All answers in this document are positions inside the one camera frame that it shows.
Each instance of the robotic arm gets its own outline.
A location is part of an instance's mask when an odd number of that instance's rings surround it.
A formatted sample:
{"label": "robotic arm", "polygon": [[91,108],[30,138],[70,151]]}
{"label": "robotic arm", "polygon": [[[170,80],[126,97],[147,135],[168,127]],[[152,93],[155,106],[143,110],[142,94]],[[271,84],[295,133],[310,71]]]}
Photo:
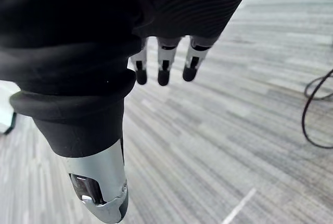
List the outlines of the robotic arm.
{"label": "robotic arm", "polygon": [[64,161],[78,198],[105,223],[122,220],[124,97],[147,81],[145,39],[159,42],[167,85],[182,36],[191,36],[183,79],[192,81],[241,0],[0,0],[0,80]]}

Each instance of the black cable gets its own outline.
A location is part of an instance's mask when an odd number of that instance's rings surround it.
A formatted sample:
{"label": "black cable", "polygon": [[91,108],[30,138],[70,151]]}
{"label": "black cable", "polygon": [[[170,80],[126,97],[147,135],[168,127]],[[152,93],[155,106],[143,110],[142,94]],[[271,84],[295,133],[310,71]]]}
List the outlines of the black cable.
{"label": "black cable", "polygon": [[[319,148],[322,148],[322,149],[333,149],[333,146],[323,146],[323,145],[320,145],[320,144],[317,144],[316,142],[312,141],[311,138],[308,136],[307,132],[306,132],[306,129],[305,129],[305,116],[306,116],[306,113],[308,111],[308,108],[309,108],[309,105],[311,103],[312,100],[324,100],[324,99],[327,99],[331,96],[333,96],[333,93],[332,94],[329,94],[327,96],[324,96],[324,97],[317,97],[315,98],[315,94],[317,93],[317,91],[320,89],[320,87],[322,86],[322,84],[329,78],[329,77],[332,77],[332,74],[333,74],[333,70],[329,71],[325,76],[323,77],[319,77],[319,78],[316,78],[315,80],[311,81],[310,83],[308,83],[308,85],[305,87],[305,90],[304,90],[304,95],[308,98],[308,101],[306,102],[306,105],[304,107],[304,111],[303,111],[303,114],[302,114],[302,130],[303,130],[303,134],[304,134],[304,137],[306,138],[306,140],[311,143],[312,145],[316,146],[316,147],[319,147]],[[311,95],[309,96],[308,94],[308,89],[309,87],[316,81],[320,80],[321,81],[319,82],[319,84],[316,86],[316,88],[313,90],[313,92],[311,93]]]}

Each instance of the white floor marking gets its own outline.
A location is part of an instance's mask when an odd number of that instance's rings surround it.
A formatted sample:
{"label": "white floor marking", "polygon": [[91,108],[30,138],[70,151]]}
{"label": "white floor marking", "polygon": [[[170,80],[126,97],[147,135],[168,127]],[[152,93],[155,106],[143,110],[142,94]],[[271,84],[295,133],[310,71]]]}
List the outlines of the white floor marking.
{"label": "white floor marking", "polygon": [[256,189],[253,188],[250,192],[239,202],[239,204],[231,211],[231,213],[223,220],[222,224],[229,224],[233,221],[236,215],[241,211],[245,204],[254,196]]}

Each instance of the gray carpet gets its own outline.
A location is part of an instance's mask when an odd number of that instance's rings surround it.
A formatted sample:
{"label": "gray carpet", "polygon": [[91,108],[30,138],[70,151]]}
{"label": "gray carpet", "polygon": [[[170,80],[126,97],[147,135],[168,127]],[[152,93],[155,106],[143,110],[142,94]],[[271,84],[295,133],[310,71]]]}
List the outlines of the gray carpet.
{"label": "gray carpet", "polygon": [[[333,0],[244,0],[192,83],[180,43],[168,87],[126,98],[127,223],[333,223],[333,150],[305,142],[305,85],[333,68]],[[333,88],[333,83],[326,85]],[[309,134],[333,144],[333,102]],[[100,223],[31,119],[0,137],[1,224]]]}

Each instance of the black rubber fingertip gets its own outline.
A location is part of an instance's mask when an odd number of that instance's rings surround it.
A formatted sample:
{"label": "black rubber fingertip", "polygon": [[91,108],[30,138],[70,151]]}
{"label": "black rubber fingertip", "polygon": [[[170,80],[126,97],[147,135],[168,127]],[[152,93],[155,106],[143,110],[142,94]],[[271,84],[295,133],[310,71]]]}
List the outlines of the black rubber fingertip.
{"label": "black rubber fingertip", "polygon": [[170,71],[158,71],[158,83],[165,86],[169,83]]}
{"label": "black rubber fingertip", "polygon": [[123,202],[123,203],[120,205],[120,207],[119,207],[119,211],[120,211],[120,214],[121,214],[121,219],[120,219],[119,222],[121,222],[122,219],[125,217],[128,206],[129,206],[129,190],[128,190],[128,188],[127,188],[127,195],[126,195],[126,198],[125,198],[124,202]]}
{"label": "black rubber fingertip", "polygon": [[138,70],[136,71],[136,81],[140,85],[147,83],[147,70]]}
{"label": "black rubber fingertip", "polygon": [[187,82],[194,80],[197,75],[197,69],[184,67],[183,79]]}

